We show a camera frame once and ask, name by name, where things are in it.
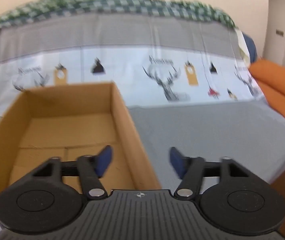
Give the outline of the cardboard box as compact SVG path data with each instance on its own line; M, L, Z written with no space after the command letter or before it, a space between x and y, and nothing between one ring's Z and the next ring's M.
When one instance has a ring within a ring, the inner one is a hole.
M51 157L71 161L107 145L114 151L102 179L107 191L161 188L116 84L22 92L0 119L0 192Z

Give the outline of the deer print sofa cover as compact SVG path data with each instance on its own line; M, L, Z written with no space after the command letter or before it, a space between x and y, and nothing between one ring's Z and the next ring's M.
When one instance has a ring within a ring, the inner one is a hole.
M285 171L285 118L248 70L246 36L219 22L89 13L0 30L0 115L20 91L114 82L164 187L175 146L228 156L271 183Z

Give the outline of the orange cushion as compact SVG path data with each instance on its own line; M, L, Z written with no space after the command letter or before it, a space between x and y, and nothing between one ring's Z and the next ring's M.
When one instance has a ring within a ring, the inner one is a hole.
M285 67L260 59L249 67L269 106L285 118Z

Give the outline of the green checkered blanket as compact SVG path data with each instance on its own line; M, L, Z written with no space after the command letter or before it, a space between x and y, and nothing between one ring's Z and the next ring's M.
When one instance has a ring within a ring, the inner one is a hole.
M173 17L194 22L219 22L233 29L236 27L234 21L226 12L199 1L37 0L0 15L0 31L56 17L70 17L90 12Z

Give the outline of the light switch plate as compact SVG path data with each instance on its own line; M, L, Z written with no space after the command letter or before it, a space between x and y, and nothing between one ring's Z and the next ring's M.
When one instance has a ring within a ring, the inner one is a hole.
M276 34L282 37L284 36L284 32L278 29L276 30Z

